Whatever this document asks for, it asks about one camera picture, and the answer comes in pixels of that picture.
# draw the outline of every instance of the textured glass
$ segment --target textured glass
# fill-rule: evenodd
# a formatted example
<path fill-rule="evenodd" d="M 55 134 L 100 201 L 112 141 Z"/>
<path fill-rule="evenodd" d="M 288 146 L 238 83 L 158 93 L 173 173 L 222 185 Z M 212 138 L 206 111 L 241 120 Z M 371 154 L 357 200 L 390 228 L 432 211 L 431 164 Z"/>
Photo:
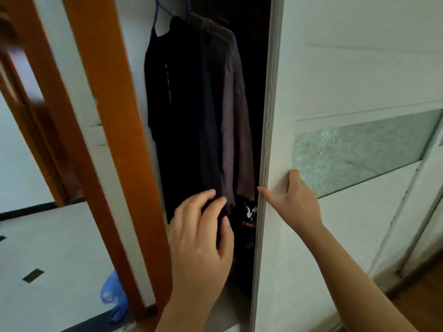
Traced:
<path fill-rule="evenodd" d="M 292 167 L 319 197 L 422 159 L 442 110 L 297 135 Z"/>

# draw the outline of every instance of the hanging clothes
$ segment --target hanging clothes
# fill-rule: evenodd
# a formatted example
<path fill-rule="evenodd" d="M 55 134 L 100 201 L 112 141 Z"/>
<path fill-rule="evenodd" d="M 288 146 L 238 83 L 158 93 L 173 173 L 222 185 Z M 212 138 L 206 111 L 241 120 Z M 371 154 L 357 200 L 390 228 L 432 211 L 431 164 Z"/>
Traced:
<path fill-rule="evenodd" d="M 222 195 L 220 131 L 201 33 L 179 17 L 163 36 L 153 27 L 144 72 L 169 223 L 191 195 L 209 189 Z"/>
<path fill-rule="evenodd" d="M 205 33 L 216 115 L 221 119 L 223 195 L 232 206 L 235 195 L 253 201 L 256 191 L 252 137 L 235 35 L 207 18 L 192 15 L 190 20 Z"/>

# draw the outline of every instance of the closet door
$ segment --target closet door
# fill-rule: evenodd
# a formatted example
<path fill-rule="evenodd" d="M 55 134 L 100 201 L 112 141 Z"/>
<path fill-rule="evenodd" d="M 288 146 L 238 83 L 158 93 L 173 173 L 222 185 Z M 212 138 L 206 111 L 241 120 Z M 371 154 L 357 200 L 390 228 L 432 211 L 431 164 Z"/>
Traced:
<path fill-rule="evenodd" d="M 261 183 L 283 194 L 299 168 L 324 224 L 367 272 L 436 146 L 442 9 L 443 0 L 273 0 Z M 313 257 L 263 202 L 257 242 L 251 330 L 337 326 Z"/>

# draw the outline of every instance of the black garment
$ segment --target black garment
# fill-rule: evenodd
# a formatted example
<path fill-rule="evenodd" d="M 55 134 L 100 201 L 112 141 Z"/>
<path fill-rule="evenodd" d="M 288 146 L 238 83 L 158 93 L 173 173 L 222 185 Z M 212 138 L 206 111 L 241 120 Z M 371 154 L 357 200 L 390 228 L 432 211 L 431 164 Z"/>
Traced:
<path fill-rule="evenodd" d="M 219 132 L 205 49 L 199 31 L 179 17 L 145 55 L 148 125 L 156 142 L 168 222 L 196 193 L 221 196 Z"/>

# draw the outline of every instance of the tile floor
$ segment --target tile floor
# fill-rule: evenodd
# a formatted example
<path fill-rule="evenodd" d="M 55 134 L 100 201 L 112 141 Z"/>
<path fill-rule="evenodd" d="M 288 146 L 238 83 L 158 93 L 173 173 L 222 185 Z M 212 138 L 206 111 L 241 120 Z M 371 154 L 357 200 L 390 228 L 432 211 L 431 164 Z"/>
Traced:
<path fill-rule="evenodd" d="M 86 203 L 2 221 L 0 236 L 2 331 L 60 332 L 112 308 L 99 295 L 114 267 Z"/>

